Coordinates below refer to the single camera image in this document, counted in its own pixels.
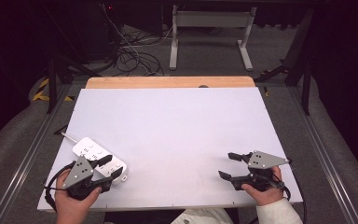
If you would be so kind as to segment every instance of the metal stand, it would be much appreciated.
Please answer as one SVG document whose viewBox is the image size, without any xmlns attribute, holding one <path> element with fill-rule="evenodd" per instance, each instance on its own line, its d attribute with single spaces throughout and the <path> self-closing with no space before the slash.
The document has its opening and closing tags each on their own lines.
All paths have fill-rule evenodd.
<svg viewBox="0 0 358 224">
<path fill-rule="evenodd" d="M 186 27 L 246 27 L 242 40 L 238 40 L 238 47 L 247 71 L 253 71 L 252 63 L 246 50 L 246 43 L 251 33 L 255 19 L 256 8 L 250 12 L 204 12 L 204 11 L 177 11 L 173 6 L 172 12 L 172 45 L 170 69 L 176 69 L 179 40 L 177 28 Z"/>
</svg>

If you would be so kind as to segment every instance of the cable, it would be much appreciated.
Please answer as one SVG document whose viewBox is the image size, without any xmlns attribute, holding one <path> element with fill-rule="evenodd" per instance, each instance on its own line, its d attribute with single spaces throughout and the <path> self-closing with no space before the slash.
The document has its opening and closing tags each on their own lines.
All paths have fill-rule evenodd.
<svg viewBox="0 0 358 224">
<path fill-rule="evenodd" d="M 44 187 L 45 191 L 45 200 L 48 204 L 50 204 L 50 206 L 54 209 L 54 211 L 57 212 L 57 208 L 55 205 L 55 201 L 54 199 L 51 197 L 50 191 L 53 189 L 51 187 L 51 185 L 54 183 L 54 180 L 57 179 L 58 176 L 60 176 L 60 174 L 62 174 L 65 170 L 70 169 L 72 167 L 74 167 L 75 165 L 75 161 L 71 162 L 70 164 L 67 164 L 66 166 L 64 166 L 55 176 L 53 176 L 50 180 L 50 182 L 48 182 L 48 185 Z"/>
<path fill-rule="evenodd" d="M 295 170 L 295 168 L 292 166 L 292 160 L 287 158 L 289 160 L 289 165 L 292 168 L 292 172 Z M 301 197 L 303 199 L 303 223 L 306 224 L 307 223 L 307 204 L 305 202 L 305 198 L 304 198 L 304 192 L 300 186 L 300 184 L 298 183 L 298 180 L 295 176 L 295 173 L 293 173 L 293 177 L 295 178 L 295 181 L 298 185 L 298 190 L 300 191 Z"/>
</svg>

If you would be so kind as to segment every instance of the gray floor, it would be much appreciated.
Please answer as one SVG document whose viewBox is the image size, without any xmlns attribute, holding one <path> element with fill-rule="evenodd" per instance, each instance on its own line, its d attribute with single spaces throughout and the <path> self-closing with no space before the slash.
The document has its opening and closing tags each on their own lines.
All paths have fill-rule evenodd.
<svg viewBox="0 0 358 224">
<path fill-rule="evenodd" d="M 236 41 L 242 32 L 223 29 L 218 35 L 198 31 L 181 33 L 175 71 L 168 69 L 170 40 L 136 49 L 156 56 L 165 76 L 258 77 L 261 71 L 280 65 L 279 60 L 284 58 L 296 29 L 253 28 L 248 51 L 254 72 L 245 71 L 237 48 Z M 103 75 L 116 73 L 117 70 L 109 69 Z M 131 76 L 144 73 L 140 67 Z M 310 116 L 305 116 L 298 106 L 300 83 L 296 88 L 287 88 L 283 79 L 284 75 L 276 76 L 257 86 L 283 149 L 294 161 L 294 174 L 304 191 L 307 222 L 358 223 L 357 161 L 320 102 L 316 83 L 311 85 Z M 77 96 L 86 81 L 77 77 L 73 85 L 61 85 L 60 93 Z M 30 99 L 39 83 L 31 90 Z M 268 88 L 269 96 L 261 87 Z M 75 103 L 61 102 L 47 116 L 48 102 L 32 102 L 0 132 L 0 223 L 54 223 L 55 214 L 37 211 L 36 207 L 43 191 L 42 183 L 62 140 L 53 133 L 69 122 Z M 303 204 L 294 207 L 303 217 Z M 241 223 L 255 217 L 253 207 L 239 211 Z M 103 223 L 103 213 L 90 213 L 85 223 Z"/>
</svg>

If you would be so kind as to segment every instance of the power strip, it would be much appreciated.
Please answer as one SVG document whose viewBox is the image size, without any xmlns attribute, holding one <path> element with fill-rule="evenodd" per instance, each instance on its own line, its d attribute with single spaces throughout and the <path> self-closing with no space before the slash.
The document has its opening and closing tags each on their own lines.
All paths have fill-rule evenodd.
<svg viewBox="0 0 358 224">
<path fill-rule="evenodd" d="M 62 135 L 76 142 L 76 145 L 73 147 L 73 151 L 77 156 L 83 155 L 89 161 L 99 160 L 100 158 L 103 158 L 105 156 L 112 155 L 112 160 L 110 162 L 103 166 L 97 166 L 95 170 L 97 170 L 103 176 L 109 177 L 115 170 L 119 169 L 120 167 L 123 167 L 123 172 L 118 178 L 113 180 L 113 185 L 117 185 L 121 181 L 124 182 L 127 180 L 127 174 L 129 172 L 129 169 L 124 161 L 120 160 L 115 155 L 113 155 L 88 137 L 85 137 L 77 142 L 75 139 L 69 137 L 65 133 L 62 133 Z"/>
</svg>

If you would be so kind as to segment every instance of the white table surface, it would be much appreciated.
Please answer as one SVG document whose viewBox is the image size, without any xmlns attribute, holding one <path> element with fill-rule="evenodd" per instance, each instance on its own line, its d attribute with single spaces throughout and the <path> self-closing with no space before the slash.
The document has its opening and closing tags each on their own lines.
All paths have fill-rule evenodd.
<svg viewBox="0 0 358 224">
<path fill-rule="evenodd" d="M 285 158 L 258 88 L 85 89 L 66 133 L 93 139 L 129 166 L 127 181 L 101 194 L 95 211 L 255 205 L 220 178 L 219 170 L 249 174 L 228 152 Z M 48 181 L 77 160 L 73 145 L 63 138 Z M 290 166 L 280 167 L 290 202 L 302 202 Z M 52 211 L 44 195 L 37 209 Z"/>
</svg>

